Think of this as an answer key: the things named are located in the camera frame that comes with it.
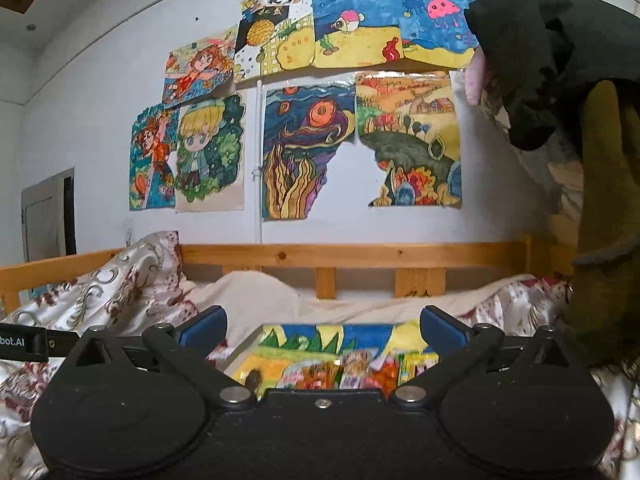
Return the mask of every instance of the wooden bed rail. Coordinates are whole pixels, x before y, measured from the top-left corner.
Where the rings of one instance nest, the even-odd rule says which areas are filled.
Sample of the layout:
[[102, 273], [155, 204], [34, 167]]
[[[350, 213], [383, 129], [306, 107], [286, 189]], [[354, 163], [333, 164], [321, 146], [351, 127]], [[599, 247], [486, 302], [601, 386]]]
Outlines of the wooden bed rail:
[[[316, 296], [335, 298], [336, 269], [395, 269], [396, 297], [437, 296], [446, 286], [446, 269], [499, 267], [512, 274], [538, 276], [551, 270], [550, 244], [535, 236], [521, 241], [452, 244], [181, 245], [186, 265], [233, 270], [308, 267], [316, 276]], [[20, 306], [18, 293], [61, 283], [91, 272], [120, 249], [64, 256], [0, 269], [0, 296], [7, 313]]]

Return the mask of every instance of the door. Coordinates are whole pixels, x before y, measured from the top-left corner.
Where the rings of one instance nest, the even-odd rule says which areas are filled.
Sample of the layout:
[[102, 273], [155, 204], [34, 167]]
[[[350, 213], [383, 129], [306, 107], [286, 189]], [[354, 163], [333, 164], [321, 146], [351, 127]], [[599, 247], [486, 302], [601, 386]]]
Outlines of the door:
[[22, 191], [26, 262], [76, 254], [73, 180], [71, 169]]

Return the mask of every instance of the orange circle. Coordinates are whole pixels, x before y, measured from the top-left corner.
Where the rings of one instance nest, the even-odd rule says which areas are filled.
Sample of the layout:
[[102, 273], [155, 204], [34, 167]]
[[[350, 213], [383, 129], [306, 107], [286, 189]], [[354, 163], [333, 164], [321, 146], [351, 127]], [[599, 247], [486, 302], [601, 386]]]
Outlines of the orange circle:
[[327, 126], [334, 118], [337, 107], [331, 100], [318, 101], [311, 107], [308, 114], [309, 124], [315, 128]]

